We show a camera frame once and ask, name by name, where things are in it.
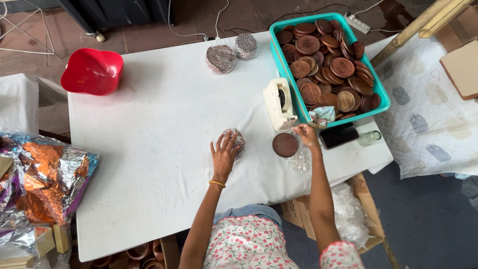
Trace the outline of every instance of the black phone screen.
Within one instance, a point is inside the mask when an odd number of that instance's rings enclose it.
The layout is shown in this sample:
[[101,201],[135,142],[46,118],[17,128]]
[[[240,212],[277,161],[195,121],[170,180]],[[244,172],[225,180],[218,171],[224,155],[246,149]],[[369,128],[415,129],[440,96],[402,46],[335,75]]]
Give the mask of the black phone screen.
[[353,123],[346,123],[321,131],[319,137],[326,148],[333,148],[357,139],[359,134]]

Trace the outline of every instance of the woman's left arm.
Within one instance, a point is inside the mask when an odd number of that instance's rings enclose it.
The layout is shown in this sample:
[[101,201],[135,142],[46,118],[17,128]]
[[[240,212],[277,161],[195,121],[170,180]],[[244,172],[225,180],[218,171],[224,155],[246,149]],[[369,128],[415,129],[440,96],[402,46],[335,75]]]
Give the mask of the woman's left arm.
[[[238,147],[232,148],[236,141],[237,134],[234,133],[231,138],[231,131],[228,131],[224,143],[221,145],[222,134],[216,142],[214,150],[211,142],[211,155],[214,164],[213,181],[225,184],[231,173]],[[201,269],[207,252],[207,245],[211,235],[214,214],[217,203],[221,196],[222,186],[212,183],[207,189],[206,196],[197,210],[193,225],[189,230],[186,242],[181,254],[179,269]]]

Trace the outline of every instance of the black cabinet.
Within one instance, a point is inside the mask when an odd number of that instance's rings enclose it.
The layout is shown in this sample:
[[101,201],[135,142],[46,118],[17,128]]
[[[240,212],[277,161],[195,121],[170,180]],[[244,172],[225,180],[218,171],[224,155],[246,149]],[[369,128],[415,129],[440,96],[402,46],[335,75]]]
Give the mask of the black cabinet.
[[[59,1],[66,12],[91,36],[94,36],[100,28],[149,22],[168,22],[169,0]],[[169,23],[174,24],[172,13]]]

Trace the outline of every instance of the caster wheel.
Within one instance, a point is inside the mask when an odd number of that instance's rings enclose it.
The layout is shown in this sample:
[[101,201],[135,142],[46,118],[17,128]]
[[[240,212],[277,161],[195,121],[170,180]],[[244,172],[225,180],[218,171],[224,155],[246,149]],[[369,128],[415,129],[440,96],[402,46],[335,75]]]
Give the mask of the caster wheel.
[[105,38],[104,35],[102,35],[102,34],[100,34],[100,33],[97,33],[97,35],[96,35],[96,40],[97,40],[98,42],[105,42],[106,38]]

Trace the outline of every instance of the printed fabric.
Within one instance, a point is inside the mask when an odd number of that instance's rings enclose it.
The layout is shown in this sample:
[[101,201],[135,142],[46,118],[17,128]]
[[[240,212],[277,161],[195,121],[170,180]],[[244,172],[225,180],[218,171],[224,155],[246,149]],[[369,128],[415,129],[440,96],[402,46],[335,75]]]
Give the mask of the printed fabric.
[[[339,243],[343,243],[341,252],[338,250]],[[332,243],[323,252],[320,262],[321,269],[363,268],[354,245],[346,242]],[[297,269],[299,267],[287,256],[284,234],[277,224],[256,215],[249,215],[227,217],[213,226],[203,269],[219,268]]]

